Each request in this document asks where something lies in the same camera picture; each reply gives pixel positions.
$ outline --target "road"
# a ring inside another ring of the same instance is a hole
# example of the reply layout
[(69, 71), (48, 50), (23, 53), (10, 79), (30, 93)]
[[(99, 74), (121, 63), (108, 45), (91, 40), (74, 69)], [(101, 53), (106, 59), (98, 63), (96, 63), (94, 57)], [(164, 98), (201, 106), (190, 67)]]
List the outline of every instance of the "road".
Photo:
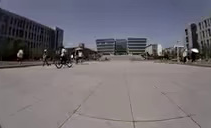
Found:
[(211, 128), (211, 68), (90, 62), (0, 70), (2, 128)]

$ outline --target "person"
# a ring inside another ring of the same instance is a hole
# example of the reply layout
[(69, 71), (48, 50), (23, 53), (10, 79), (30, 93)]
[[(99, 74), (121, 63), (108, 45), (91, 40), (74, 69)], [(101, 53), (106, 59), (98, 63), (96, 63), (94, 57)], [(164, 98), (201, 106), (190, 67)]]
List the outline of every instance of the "person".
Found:
[(66, 62), (66, 52), (67, 52), (67, 50), (64, 47), (62, 47), (62, 49), (61, 49), (61, 63)]
[(184, 59), (184, 63), (186, 63), (187, 62), (187, 49), (185, 49), (183, 52), (183, 59)]
[(80, 63), (82, 63), (82, 59), (83, 59), (83, 53), (82, 51), (78, 51), (78, 60), (80, 61)]
[(49, 66), (50, 64), (47, 61), (48, 59), (48, 55), (47, 55), (47, 49), (44, 49), (44, 53), (43, 53), (43, 66), (46, 64), (47, 66)]
[(191, 62), (195, 62), (195, 60), (196, 60), (196, 53), (194, 53), (194, 52), (192, 52), (191, 53)]
[(17, 61), (19, 62), (19, 64), (22, 64), (22, 60), (23, 60), (23, 50), (20, 49), (17, 53)]

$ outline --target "white building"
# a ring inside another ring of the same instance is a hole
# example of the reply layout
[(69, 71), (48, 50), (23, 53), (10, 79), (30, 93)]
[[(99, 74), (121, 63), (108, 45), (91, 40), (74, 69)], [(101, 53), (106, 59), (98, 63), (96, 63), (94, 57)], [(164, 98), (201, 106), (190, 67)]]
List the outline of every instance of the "white building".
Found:
[(161, 56), (162, 51), (163, 47), (161, 44), (150, 44), (145, 48), (145, 52), (151, 56)]
[(203, 54), (211, 57), (211, 16), (198, 23), (198, 42)]

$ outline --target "distant building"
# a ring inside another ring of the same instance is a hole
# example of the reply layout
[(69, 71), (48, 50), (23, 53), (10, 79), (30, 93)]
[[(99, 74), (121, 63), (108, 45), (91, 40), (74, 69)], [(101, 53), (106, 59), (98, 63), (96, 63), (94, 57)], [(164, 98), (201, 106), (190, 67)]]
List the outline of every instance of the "distant building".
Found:
[(98, 53), (104, 55), (114, 55), (115, 54), (115, 39), (97, 39), (96, 46)]
[(16, 57), (16, 50), (22, 48), (26, 58), (39, 58), (43, 49), (53, 51), (63, 45), (63, 30), (52, 29), (0, 8), (0, 47), (5, 47), (1, 46), (4, 43), (14, 50), (10, 57)]
[(139, 55), (145, 52), (146, 38), (128, 38), (128, 54)]
[(185, 42), (188, 50), (192, 48), (199, 49), (197, 25), (195, 23), (190, 24), (185, 29)]
[(198, 43), (206, 57), (211, 57), (211, 16), (198, 23)]
[(115, 54), (126, 55), (127, 54), (127, 43), (126, 39), (116, 39)]
[(63, 46), (63, 39), (64, 39), (64, 31), (58, 27), (55, 29), (55, 46), (53, 47), (55, 50), (59, 49)]
[(150, 44), (145, 48), (145, 52), (151, 56), (162, 56), (163, 47), (161, 44)]
[(146, 38), (127, 38), (127, 39), (97, 39), (96, 46), (98, 53), (104, 55), (139, 55), (145, 52), (147, 44)]

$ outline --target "pavement crack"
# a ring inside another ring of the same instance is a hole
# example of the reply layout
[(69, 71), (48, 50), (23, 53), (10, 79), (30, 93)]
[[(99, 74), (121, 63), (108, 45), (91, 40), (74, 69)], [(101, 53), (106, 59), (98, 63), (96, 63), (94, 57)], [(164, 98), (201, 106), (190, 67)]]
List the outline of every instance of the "pavement crack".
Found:
[(95, 93), (95, 91), (102, 85), (102, 83), (103, 82), (100, 82), (93, 91), (90, 91), (90, 94), (82, 101), (80, 105), (77, 106), (76, 109), (74, 109), (71, 115), (68, 116), (68, 118), (65, 119), (65, 121), (58, 128), (62, 128), (65, 125), (65, 123), (68, 122), (70, 118), (72, 118), (72, 116), (81, 108), (82, 104), (84, 104), (90, 98), (90, 96), (92, 96)]
[(164, 119), (153, 119), (153, 120), (122, 120), (122, 119), (114, 119), (114, 118), (104, 118), (104, 117), (96, 117), (96, 116), (91, 116), (91, 115), (86, 115), (86, 114), (81, 114), (81, 113), (75, 113), (79, 116), (82, 117), (87, 117), (87, 118), (92, 118), (92, 119), (98, 119), (98, 120), (106, 120), (106, 121), (113, 121), (113, 122), (128, 122), (128, 123), (137, 123), (137, 122), (165, 122), (165, 121), (171, 121), (171, 120), (178, 120), (178, 119), (183, 119), (183, 118), (190, 118), (195, 115), (188, 115), (188, 116), (178, 116), (178, 117), (172, 117), (172, 118), (164, 118)]
[(162, 91), (160, 91), (160, 93), (162, 94), (162, 95), (164, 95), (173, 105), (175, 105), (175, 106), (177, 106), (178, 107), (178, 109), (180, 109), (185, 115), (187, 115), (188, 117), (190, 117), (190, 119), (199, 127), (199, 128), (201, 128), (201, 125), (196, 121), (196, 120), (194, 120), (194, 118), (192, 117), (192, 116), (190, 116), (189, 114), (187, 114), (187, 112), (182, 108), (182, 107), (180, 107), (177, 103), (175, 103), (165, 92), (162, 92)]
[(127, 78), (126, 78), (126, 74), (124, 74), (124, 81), (125, 81), (125, 86), (126, 86), (126, 90), (127, 90), (127, 94), (128, 94), (128, 99), (129, 99), (129, 105), (130, 105), (130, 109), (131, 109), (133, 128), (136, 128), (136, 126), (135, 126), (135, 119), (134, 119), (134, 113), (133, 113), (132, 104), (131, 104), (130, 90), (128, 88), (128, 81), (127, 81)]
[(19, 109), (17, 112), (21, 112), (21, 111), (23, 111), (23, 110), (25, 110), (25, 109), (27, 109), (27, 108), (29, 108), (29, 107), (31, 107), (32, 105), (27, 105), (27, 106), (25, 106), (25, 107), (22, 107), (21, 109)]

